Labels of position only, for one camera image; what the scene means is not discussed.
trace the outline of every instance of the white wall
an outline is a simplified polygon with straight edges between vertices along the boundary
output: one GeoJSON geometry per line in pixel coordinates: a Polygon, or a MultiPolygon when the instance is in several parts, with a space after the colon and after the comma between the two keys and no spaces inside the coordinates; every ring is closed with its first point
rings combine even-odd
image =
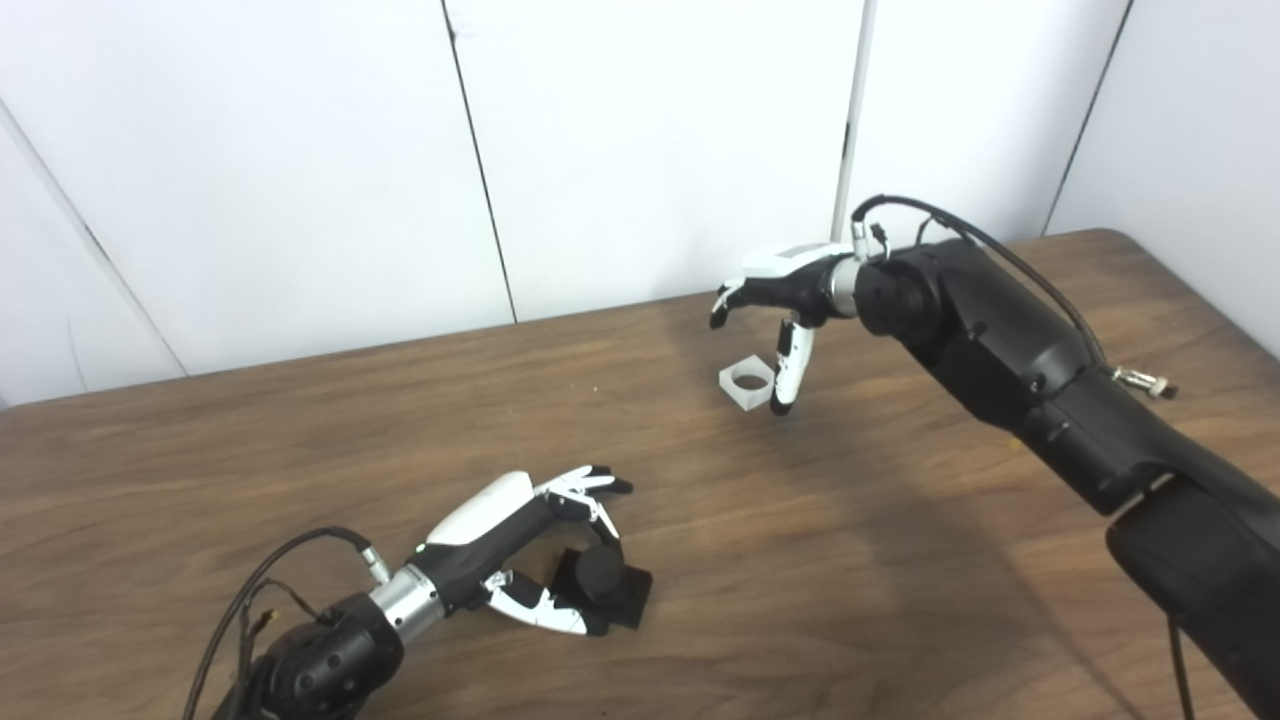
{"type": "Polygon", "coordinates": [[[1280,4],[1138,0],[1051,232],[1111,227],[1280,356],[1280,4]]]}
{"type": "MultiPolygon", "coordinates": [[[[997,238],[1039,236],[1125,5],[882,0],[850,211],[873,195],[908,195],[997,238]]],[[[924,217],[886,208],[872,219],[909,243],[924,217]]]]}
{"type": "MultiPolygon", "coordinates": [[[[202,373],[709,293],[827,238],[859,5],[448,0],[511,297],[440,3],[9,0],[0,100],[114,263],[83,272],[202,373]]],[[[1123,10],[882,1],[852,200],[1037,234],[1123,10]]],[[[24,202],[31,263],[65,228],[24,202]]]]}
{"type": "Polygon", "coordinates": [[[191,372],[512,320],[438,3],[10,0],[0,99],[191,372]]]}
{"type": "Polygon", "coordinates": [[[521,320],[823,241],[859,4],[448,0],[521,320]]]}
{"type": "Polygon", "coordinates": [[[0,409],[182,369],[0,108],[0,409]]]}

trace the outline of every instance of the black cable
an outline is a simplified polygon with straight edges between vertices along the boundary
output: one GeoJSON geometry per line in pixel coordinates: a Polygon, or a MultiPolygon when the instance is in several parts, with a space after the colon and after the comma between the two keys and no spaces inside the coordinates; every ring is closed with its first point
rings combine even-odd
{"type": "Polygon", "coordinates": [[[929,223],[932,222],[933,222],[933,215],[924,218],[924,222],[920,223],[920,229],[915,231],[915,247],[924,245],[924,228],[929,227],[929,223]]]}
{"type": "Polygon", "coordinates": [[[307,530],[301,536],[287,541],[284,544],[268,555],[266,559],[262,560],[262,562],[259,564],[259,566],[250,574],[248,579],[244,580],[244,584],[241,585],[239,592],[236,593],[236,597],[232,598],[230,605],[227,607],[227,612],[224,612],[218,620],[218,625],[214,628],[214,637],[209,639],[209,646],[205,647],[205,653],[201,656],[200,665],[196,667],[196,676],[191,680],[191,692],[187,693],[187,705],[182,711],[182,720],[195,720],[196,706],[200,703],[200,693],[205,689],[205,679],[209,676],[210,665],[214,664],[214,655],[218,652],[218,646],[221,644],[223,637],[227,635],[227,628],[230,626],[233,620],[236,620],[237,611],[253,593],[253,589],[259,580],[262,579],[262,575],[266,575],[268,570],[270,570],[271,566],[280,560],[280,557],[284,557],[293,548],[321,537],[344,539],[355,546],[356,552],[364,552],[372,546],[365,536],[361,536],[355,530],[334,525],[307,530]]]}
{"type": "Polygon", "coordinates": [[[1048,295],[1053,300],[1053,302],[1056,302],[1057,306],[1062,309],[1062,313],[1065,313],[1066,316],[1071,320],[1071,324],[1075,325],[1075,329],[1079,331],[1080,336],[1084,338],[1085,348],[1089,351],[1089,356],[1093,359],[1093,361],[1097,363],[1098,365],[1102,365],[1103,368],[1107,365],[1107,356],[1102,351],[1102,345],[1098,342],[1098,337],[1093,334],[1093,328],[1089,327],[1089,323],[1084,319],[1084,315],[1080,315],[1080,311],[1076,310],[1074,305],[1071,305],[1071,301],[1068,300],[1061,291],[1053,287],[1053,283],[1048,282],[1048,279],[1044,275],[1039,274],[1036,270],[1036,268],[1032,268],[1025,260],[1015,255],[1012,250],[1005,247],[1004,243],[1001,243],[998,240],[991,237],[973,223],[957,218],[956,215],[952,215],[951,213],[947,213],[941,208],[929,205],[928,202],[923,202],[920,200],[915,200],[911,197],[902,197],[900,195],[877,195],[876,197],[869,197],[864,200],[861,205],[854,209],[854,214],[850,218],[850,220],[855,224],[861,223],[863,219],[867,217],[867,213],[879,205],[906,205],[908,208],[915,208],[916,210],[923,210],[929,215],[932,215],[933,220],[941,225],[948,227],[957,232],[966,232],[972,234],[979,242],[982,242],[983,245],[989,247],[993,252],[996,252],[996,255],[1000,255],[1002,259],[1005,259],[1006,263],[1009,263],[1014,268],[1018,268],[1020,273],[1023,273],[1032,282],[1039,286],[1039,288],[1043,290],[1044,293],[1048,295]]]}
{"type": "Polygon", "coordinates": [[[1196,720],[1192,707],[1192,688],[1187,684],[1187,664],[1183,662],[1181,632],[1174,616],[1169,616],[1169,651],[1174,656],[1174,679],[1178,680],[1178,698],[1183,702],[1183,719],[1196,720]]]}
{"type": "Polygon", "coordinates": [[[248,600],[239,609],[239,625],[241,625],[241,638],[239,638],[239,653],[236,664],[236,684],[232,688],[232,701],[228,707],[232,712],[236,712],[241,705],[244,702],[244,693],[248,691],[248,674],[253,665],[253,641],[257,639],[259,633],[266,628],[266,624],[275,618],[274,610],[268,610],[252,626],[248,624],[248,611],[253,607],[253,600],[257,598],[257,593],[262,592],[264,588],[278,587],[282,591],[289,593],[293,603],[298,606],[300,610],[310,615],[312,619],[316,618],[315,609],[311,603],[302,598],[297,591],[289,587],[287,583],[282,583],[274,578],[266,578],[262,582],[253,585],[253,591],[250,592],[248,600]]]}
{"type": "Polygon", "coordinates": [[[262,582],[260,582],[257,584],[257,587],[253,588],[253,592],[250,593],[248,600],[244,601],[244,610],[248,610],[253,605],[253,598],[257,597],[257,593],[262,592],[262,589],[268,588],[268,587],[276,587],[276,588],[280,588],[282,591],[287,592],[289,594],[289,600],[293,601],[293,605],[297,605],[298,610],[306,612],[312,619],[316,615],[319,615],[316,612],[316,610],[314,607],[311,607],[311,603],[307,602],[306,600],[303,600],[301,594],[298,594],[298,591],[291,588],[287,583],[282,583],[280,580],[276,580],[275,578],[266,578],[262,582]]]}

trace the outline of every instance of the wall seam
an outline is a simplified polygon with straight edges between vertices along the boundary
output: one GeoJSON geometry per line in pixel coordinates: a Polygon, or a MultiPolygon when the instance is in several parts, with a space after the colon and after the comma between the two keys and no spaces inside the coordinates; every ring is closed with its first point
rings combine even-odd
{"type": "Polygon", "coordinates": [[[1044,217],[1044,225],[1041,228],[1042,236],[1048,232],[1048,225],[1053,222],[1053,213],[1057,211],[1057,201],[1062,199],[1062,188],[1066,187],[1066,178],[1071,174],[1071,165],[1075,164],[1075,154],[1080,150],[1084,131],[1089,127],[1089,119],[1093,117],[1093,106],[1097,105],[1098,95],[1102,92],[1102,83],[1107,79],[1107,72],[1111,69],[1111,59],[1115,58],[1116,47],[1120,46],[1120,36],[1124,33],[1125,23],[1129,22],[1130,10],[1133,10],[1133,0],[1125,4],[1124,14],[1120,15],[1120,24],[1116,27],[1115,37],[1111,40],[1111,49],[1107,51],[1107,61],[1102,64],[1102,72],[1098,73],[1098,83],[1093,86],[1093,96],[1089,97],[1089,106],[1084,110],[1084,120],[1080,122],[1080,132],[1075,135],[1071,154],[1066,159],[1066,167],[1062,168],[1062,178],[1057,182],[1057,190],[1053,192],[1053,202],[1050,204],[1048,214],[1044,217]]]}
{"type": "Polygon", "coordinates": [[[8,132],[8,135],[13,138],[14,143],[18,146],[18,151],[27,156],[28,164],[36,173],[36,177],[45,186],[45,190],[49,191],[54,204],[58,205],[58,209],[61,210],[63,215],[72,224],[72,229],[81,240],[84,250],[88,251],[90,256],[93,258],[99,266],[102,268],[109,281],[115,284],[125,305],[128,305],[129,309],[133,310],[133,313],[143,322],[147,329],[151,331],[154,338],[165,350],[178,370],[183,375],[189,375],[191,373],[187,372],[187,366],[183,365],[182,359],[178,357],[173,346],[169,345],[169,340],[164,337],[163,332],[160,332],[160,327],[156,324],[155,319],[151,318],[150,313],[147,313],[142,301],[138,300],[137,293],[133,292],[128,281],[124,279],[119,268],[115,266],[115,263],[106,252],[106,249],[102,247],[101,242],[99,242],[97,234],[88,227],[88,223],[84,222],[84,217],[81,214],[79,209],[72,201],[70,196],[67,195],[67,191],[63,188],[61,183],[58,182],[58,178],[54,177],[49,164],[45,163],[44,156],[40,155],[40,151],[36,150],[31,138],[22,129],[22,126],[18,123],[18,118],[14,117],[4,97],[0,97],[0,128],[8,132]]]}

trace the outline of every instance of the robot finger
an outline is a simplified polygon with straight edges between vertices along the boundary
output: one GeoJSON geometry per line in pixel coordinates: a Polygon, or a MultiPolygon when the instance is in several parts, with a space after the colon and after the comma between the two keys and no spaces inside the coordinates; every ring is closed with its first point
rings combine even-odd
{"type": "Polygon", "coordinates": [[[558,601],[527,575],[503,570],[490,580],[494,588],[489,607],[513,620],[573,635],[603,635],[609,630],[608,621],[558,601]]]}
{"type": "Polygon", "coordinates": [[[746,305],[741,293],[744,284],[746,284],[746,278],[733,278],[731,281],[726,281],[724,284],[719,287],[716,296],[716,304],[712,305],[710,327],[713,331],[724,327],[724,323],[728,320],[730,310],[746,305]]]}
{"type": "Polygon", "coordinates": [[[769,407],[774,415],[786,415],[800,395],[805,368],[813,356],[814,329],[786,318],[778,328],[778,364],[774,368],[773,397],[769,407]]]}

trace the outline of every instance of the black robotic arm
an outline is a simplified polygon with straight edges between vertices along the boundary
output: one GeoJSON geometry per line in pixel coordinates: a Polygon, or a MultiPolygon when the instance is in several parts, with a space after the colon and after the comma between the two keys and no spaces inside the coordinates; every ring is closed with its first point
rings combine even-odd
{"type": "MultiPolygon", "coordinates": [[[[1162,378],[1107,366],[1075,309],[982,231],[923,202],[879,196],[854,213],[855,247],[865,242],[867,211],[886,202],[923,209],[961,237],[892,252],[886,242],[876,258],[847,246],[810,250],[817,259],[803,272],[741,287],[804,283],[809,291],[772,291],[769,299],[820,291],[826,315],[814,318],[805,302],[791,307],[794,319],[818,327],[856,316],[872,334],[896,338],[974,418],[1018,437],[1096,511],[1117,515],[1107,530],[1115,560],[1258,717],[1280,719],[1280,500],[1125,389],[1121,382],[1149,395],[1176,392],[1162,378]],[[1032,273],[1075,327],[972,238],[1032,273]]],[[[872,232],[883,242],[879,228],[872,232]]],[[[749,268],[762,265],[755,258],[749,268]]],[[[724,301],[735,292],[730,286],[717,307],[753,304],[724,301]]],[[[723,318],[713,314],[712,324],[723,318]]],[[[787,373],[783,345],[780,377],[787,373]]]]}

